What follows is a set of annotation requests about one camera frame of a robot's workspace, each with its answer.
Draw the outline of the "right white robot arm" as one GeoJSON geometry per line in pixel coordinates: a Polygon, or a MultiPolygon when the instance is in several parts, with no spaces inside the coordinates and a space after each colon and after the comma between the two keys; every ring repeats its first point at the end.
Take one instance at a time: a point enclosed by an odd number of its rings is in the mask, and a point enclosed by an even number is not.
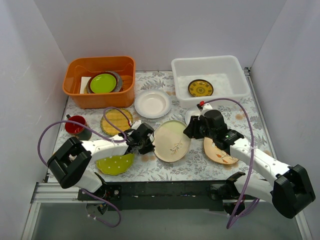
{"type": "Polygon", "coordinates": [[[211,139],[228,155],[251,166],[262,179],[246,180],[237,172],[226,180],[223,191],[232,199],[245,192],[271,203],[284,217],[292,219],[310,205],[316,195],[307,170],[301,165],[290,166],[253,148],[247,138],[227,127],[223,115],[215,109],[191,115],[183,133],[190,139],[211,139]]]}

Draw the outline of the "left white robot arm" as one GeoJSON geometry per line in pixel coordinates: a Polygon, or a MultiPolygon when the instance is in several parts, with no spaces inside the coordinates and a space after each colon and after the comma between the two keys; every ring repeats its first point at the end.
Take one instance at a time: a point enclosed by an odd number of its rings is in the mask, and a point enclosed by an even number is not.
{"type": "Polygon", "coordinates": [[[47,166],[63,189],[76,186],[85,189],[95,200],[106,196],[103,179],[87,170],[90,163],[128,154],[152,152],[154,129],[140,120],[131,129],[109,139],[84,140],[69,138],[47,161],[47,166]]]}

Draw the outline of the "yellow black patterned plate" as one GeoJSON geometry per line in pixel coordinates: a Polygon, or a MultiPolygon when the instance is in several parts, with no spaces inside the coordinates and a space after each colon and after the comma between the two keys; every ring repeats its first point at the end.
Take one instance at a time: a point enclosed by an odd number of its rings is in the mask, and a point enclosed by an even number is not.
{"type": "Polygon", "coordinates": [[[193,97],[207,97],[214,93],[213,85],[204,79],[195,79],[188,85],[188,92],[193,97]]]}

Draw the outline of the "cream plate with twig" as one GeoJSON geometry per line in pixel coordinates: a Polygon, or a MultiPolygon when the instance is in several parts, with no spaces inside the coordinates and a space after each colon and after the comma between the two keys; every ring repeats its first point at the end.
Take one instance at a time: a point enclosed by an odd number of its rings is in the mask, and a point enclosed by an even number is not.
{"type": "Polygon", "coordinates": [[[154,132],[154,153],[162,161],[173,163],[182,159],[189,151],[191,139],[184,134],[187,125],[178,120],[161,124],[154,132]]]}

